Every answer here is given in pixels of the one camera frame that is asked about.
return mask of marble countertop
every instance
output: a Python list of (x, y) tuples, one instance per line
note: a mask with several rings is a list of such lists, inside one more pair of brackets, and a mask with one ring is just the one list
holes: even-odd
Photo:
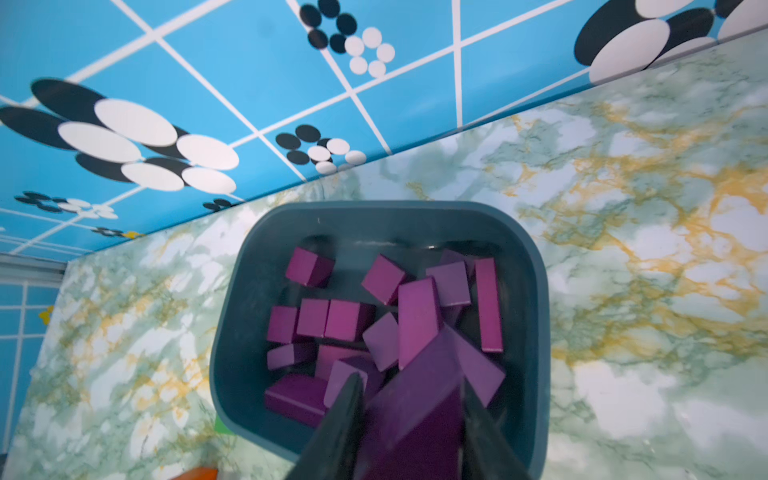
[(72, 262), (11, 478), (282, 478), (214, 432), (208, 365), (249, 229), (294, 201), (473, 200), (551, 298), (546, 480), (768, 471), (768, 32)]

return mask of rectangular block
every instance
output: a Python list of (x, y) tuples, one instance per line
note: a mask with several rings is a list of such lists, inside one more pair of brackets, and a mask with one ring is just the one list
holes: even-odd
[(323, 338), (326, 334), (328, 306), (330, 303), (330, 300), (316, 298), (305, 298), (301, 300), (299, 325), (296, 327), (296, 333), (299, 335)]
[(373, 323), (376, 308), (368, 303), (331, 300), (325, 336), (347, 342), (360, 340), (362, 332)]
[(478, 286), (478, 310), (480, 313), (480, 343), (482, 351), (500, 353), (504, 351), (502, 340), (502, 315), (498, 306), (498, 283), (496, 262), (492, 258), (475, 261), (475, 276)]
[(331, 376), (331, 368), (336, 360), (348, 359), (351, 356), (361, 356), (373, 361), (371, 354), (365, 350), (347, 349), (342, 346), (320, 345), (317, 348), (317, 363), (315, 377), (327, 380)]
[(270, 313), (270, 325), (266, 330), (266, 339), (276, 343), (293, 343), (300, 340), (296, 333), (296, 320), (299, 309), (295, 306), (273, 306)]
[(374, 362), (361, 356), (352, 356), (348, 359), (336, 360), (331, 368), (331, 376), (328, 378), (328, 388), (323, 404), (331, 408), (339, 396), (344, 383), (353, 373), (357, 373), (362, 378), (362, 392), (366, 402), (379, 392), (384, 383), (384, 374), (381, 373)]
[(362, 333), (362, 339), (380, 372), (392, 368), (397, 363), (399, 357), (397, 331), (395, 316), (387, 313)]
[(467, 266), (464, 262), (433, 266), (427, 269), (427, 276), (435, 279), (440, 306), (467, 306), (472, 304), (469, 297)]
[(312, 342), (290, 343), (278, 346), (266, 353), (268, 370), (282, 369), (285, 366), (308, 362), (317, 356), (317, 345)]
[(397, 300), (397, 287), (406, 281), (408, 274), (389, 258), (379, 255), (362, 279), (362, 287), (384, 305)]
[(368, 405), (354, 480), (456, 480), (463, 381), (443, 332)]
[(324, 287), (335, 262), (303, 248), (296, 247), (288, 263), (286, 278), (304, 286)]
[(400, 286), (398, 344), (400, 369), (404, 369), (434, 339), (442, 325), (435, 279)]
[(289, 373), (264, 392), (264, 406), (289, 419), (317, 428), (326, 414), (323, 397), (327, 382)]
[(450, 326), (445, 331), (451, 334), (456, 351), (458, 364), (462, 367), (464, 377), (477, 393), (484, 407), (493, 400), (498, 387), (506, 377), (504, 370), (493, 363), (487, 356), (472, 345), (469, 340)]
[(461, 255), (459, 252), (445, 249), (440, 256), (438, 265), (448, 265), (449, 263), (464, 262), (467, 266), (467, 277), (472, 278), (475, 275), (475, 258), (469, 255)]

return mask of orange object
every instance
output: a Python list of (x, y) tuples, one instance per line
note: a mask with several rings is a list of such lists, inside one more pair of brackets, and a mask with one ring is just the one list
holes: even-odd
[(216, 480), (218, 473), (219, 471), (215, 468), (197, 467), (182, 473), (173, 480)]

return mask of dark gray bin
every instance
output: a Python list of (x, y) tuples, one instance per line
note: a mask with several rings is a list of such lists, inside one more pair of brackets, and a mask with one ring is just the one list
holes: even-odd
[[(285, 278), (296, 246), (336, 259), (327, 288)], [(284, 374), (266, 369), (271, 307), (298, 306), (305, 296), (378, 304), (360, 285), (376, 255), (421, 277), (443, 248), (496, 259), (505, 352), (491, 357), (507, 378), (489, 411), (531, 477), (539, 478), (549, 427), (546, 270), (519, 223), (472, 202), (319, 202), (287, 204), (264, 215), (240, 249), (211, 353), (210, 390), (224, 425), (295, 462), (314, 430), (264, 408), (264, 390)], [(479, 345), (476, 298), (473, 287), (473, 307), (459, 328)], [(396, 307), (378, 307), (376, 318), (388, 310)]]

